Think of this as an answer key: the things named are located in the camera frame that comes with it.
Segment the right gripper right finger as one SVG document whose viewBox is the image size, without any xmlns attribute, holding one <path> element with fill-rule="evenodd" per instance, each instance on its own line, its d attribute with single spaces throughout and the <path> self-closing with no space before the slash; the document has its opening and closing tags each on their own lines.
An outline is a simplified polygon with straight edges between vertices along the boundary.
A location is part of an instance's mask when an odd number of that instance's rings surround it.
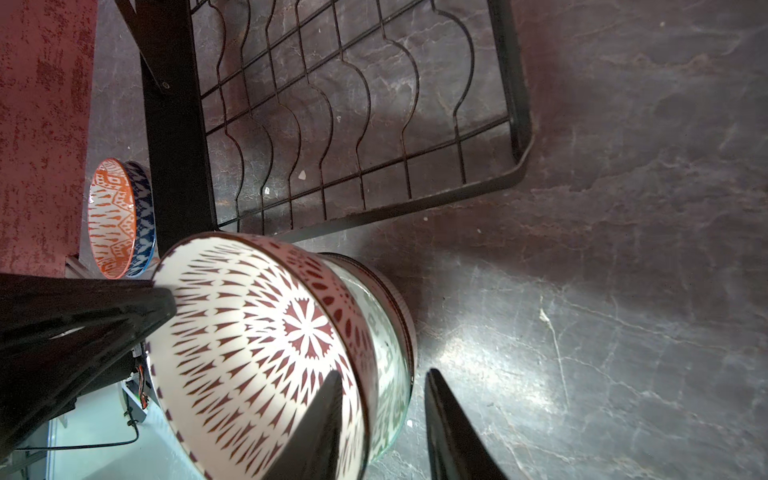
<svg viewBox="0 0 768 480">
<path fill-rule="evenodd" d="M 505 480 L 439 370 L 427 372 L 424 392 L 431 478 Z"/>
</svg>

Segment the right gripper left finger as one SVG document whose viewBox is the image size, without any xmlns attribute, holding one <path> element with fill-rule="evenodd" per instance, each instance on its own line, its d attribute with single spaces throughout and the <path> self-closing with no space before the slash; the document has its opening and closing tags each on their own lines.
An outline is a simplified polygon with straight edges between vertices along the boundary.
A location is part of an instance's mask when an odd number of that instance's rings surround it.
<svg viewBox="0 0 768 480">
<path fill-rule="evenodd" d="M 267 470 L 267 479 L 334 479 L 342 430 L 341 375 L 331 371 L 296 432 Z"/>
</svg>

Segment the red white patterned bowl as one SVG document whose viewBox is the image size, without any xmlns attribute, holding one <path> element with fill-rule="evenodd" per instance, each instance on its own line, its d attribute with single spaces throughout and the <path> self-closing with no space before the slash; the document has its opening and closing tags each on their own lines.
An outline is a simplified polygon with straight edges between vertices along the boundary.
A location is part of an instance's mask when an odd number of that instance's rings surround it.
<svg viewBox="0 0 768 480">
<path fill-rule="evenodd" d="M 172 247 L 152 281 L 172 292 L 176 314 L 148 337 L 150 377 L 204 477 L 263 478 L 331 372 L 343 389 L 336 477 L 362 477 L 378 409 L 374 345 L 319 255 L 208 232 Z"/>
</svg>

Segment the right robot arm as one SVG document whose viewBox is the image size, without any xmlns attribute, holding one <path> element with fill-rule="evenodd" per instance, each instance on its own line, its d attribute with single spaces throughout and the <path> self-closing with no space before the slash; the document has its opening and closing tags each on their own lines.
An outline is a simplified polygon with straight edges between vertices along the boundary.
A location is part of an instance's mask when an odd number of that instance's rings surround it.
<svg viewBox="0 0 768 480">
<path fill-rule="evenodd" d="M 176 312 L 170 291 L 149 281 L 2 275 L 2 457 Z M 425 415 L 432 478 L 504 478 L 435 368 Z"/>
</svg>

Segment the green white patterned bowl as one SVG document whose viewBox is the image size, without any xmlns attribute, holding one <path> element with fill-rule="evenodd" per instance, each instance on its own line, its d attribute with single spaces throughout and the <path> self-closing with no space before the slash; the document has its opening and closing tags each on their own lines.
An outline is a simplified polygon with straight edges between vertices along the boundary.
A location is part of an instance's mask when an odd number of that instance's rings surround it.
<svg viewBox="0 0 768 480">
<path fill-rule="evenodd" d="M 376 461 L 394 445 L 407 420 L 418 363 L 413 318 L 403 296 L 383 273 L 338 253 L 321 256 L 350 290 L 371 332 L 379 396 L 370 459 Z"/>
</svg>

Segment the orange patterned bowl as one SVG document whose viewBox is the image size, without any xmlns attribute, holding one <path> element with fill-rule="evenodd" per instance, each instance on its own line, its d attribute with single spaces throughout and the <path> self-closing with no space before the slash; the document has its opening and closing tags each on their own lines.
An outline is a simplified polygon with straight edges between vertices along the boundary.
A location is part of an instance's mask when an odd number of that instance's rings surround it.
<svg viewBox="0 0 768 480">
<path fill-rule="evenodd" d="M 89 187 L 87 216 L 91 251 L 102 275 L 136 278 L 149 268 L 156 225 L 151 182 L 142 166 L 102 161 Z"/>
</svg>

